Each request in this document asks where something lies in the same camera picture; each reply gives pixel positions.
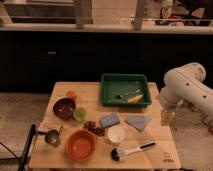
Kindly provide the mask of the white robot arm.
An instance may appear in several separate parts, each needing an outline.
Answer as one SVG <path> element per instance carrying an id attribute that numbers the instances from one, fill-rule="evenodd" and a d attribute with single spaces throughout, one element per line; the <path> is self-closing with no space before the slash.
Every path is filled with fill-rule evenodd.
<path id="1" fill-rule="evenodd" d="M 204 124 L 210 125 L 213 122 L 213 89 L 203 84 L 205 78 L 206 70 L 197 62 L 173 68 L 165 73 L 165 86 L 158 96 L 162 106 L 163 126 L 171 123 L 175 110 L 182 100 L 192 103 L 206 114 L 202 119 Z"/>

